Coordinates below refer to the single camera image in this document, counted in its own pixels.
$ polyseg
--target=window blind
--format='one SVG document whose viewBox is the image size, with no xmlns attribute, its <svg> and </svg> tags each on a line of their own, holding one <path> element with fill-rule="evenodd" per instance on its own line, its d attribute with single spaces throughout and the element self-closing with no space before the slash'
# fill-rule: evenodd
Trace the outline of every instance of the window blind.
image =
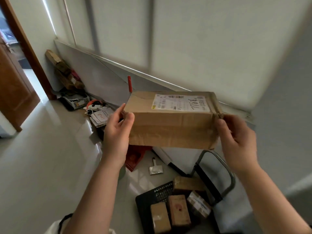
<svg viewBox="0 0 312 234">
<path fill-rule="evenodd" d="M 250 111 L 311 0 L 65 0 L 76 47 Z"/>
</svg>

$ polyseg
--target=barcode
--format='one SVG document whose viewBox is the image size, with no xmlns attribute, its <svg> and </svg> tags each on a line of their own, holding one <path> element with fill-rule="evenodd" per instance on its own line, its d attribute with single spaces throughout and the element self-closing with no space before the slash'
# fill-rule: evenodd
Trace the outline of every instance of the barcode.
<svg viewBox="0 0 312 234">
<path fill-rule="evenodd" d="M 168 95 L 169 98 L 184 98 L 182 95 Z"/>
</svg>

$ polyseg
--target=red handle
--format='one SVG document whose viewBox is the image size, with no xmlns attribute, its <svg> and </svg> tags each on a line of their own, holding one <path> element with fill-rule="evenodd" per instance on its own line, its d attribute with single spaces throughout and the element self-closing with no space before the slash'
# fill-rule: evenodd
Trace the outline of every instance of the red handle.
<svg viewBox="0 0 312 234">
<path fill-rule="evenodd" d="M 128 86 L 129 86 L 129 92 L 132 93 L 132 83 L 131 83 L 131 76 L 128 75 Z"/>
</svg>

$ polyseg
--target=door frame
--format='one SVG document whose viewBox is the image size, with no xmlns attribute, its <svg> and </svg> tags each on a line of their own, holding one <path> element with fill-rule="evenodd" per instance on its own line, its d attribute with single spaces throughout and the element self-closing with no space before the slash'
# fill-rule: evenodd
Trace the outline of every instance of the door frame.
<svg viewBox="0 0 312 234">
<path fill-rule="evenodd" d="M 37 76 L 44 92 L 48 96 L 49 100 L 56 100 L 56 96 L 52 94 L 51 89 L 52 86 L 46 77 L 46 74 L 35 55 L 35 52 L 33 51 L 33 48 L 31 47 L 25 32 L 23 31 L 21 24 L 19 23 L 13 8 L 9 2 L 9 0 L 0 0 L 0 7 L 2 9 L 2 12 L 7 20 L 7 23 L 10 26 L 10 29 L 12 30 L 13 34 L 15 35 L 16 39 L 21 45 L 22 51 L 24 52 L 24 55 L 26 59 L 28 60 L 30 66 L 32 67 L 35 75 Z"/>
</svg>

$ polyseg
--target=hand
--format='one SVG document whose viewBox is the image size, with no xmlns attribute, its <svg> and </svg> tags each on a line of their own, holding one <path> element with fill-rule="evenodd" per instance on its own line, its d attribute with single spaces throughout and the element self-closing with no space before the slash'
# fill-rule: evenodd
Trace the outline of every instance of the hand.
<svg viewBox="0 0 312 234">
<path fill-rule="evenodd" d="M 120 169 L 125 160 L 129 145 L 129 134 L 135 121 L 133 113 L 124 113 L 125 104 L 111 114 L 105 131 L 103 144 L 103 161 Z"/>
<path fill-rule="evenodd" d="M 238 116 L 224 115 L 216 120 L 222 151 L 230 169 L 237 175 L 259 167 L 256 135 Z"/>
</svg>

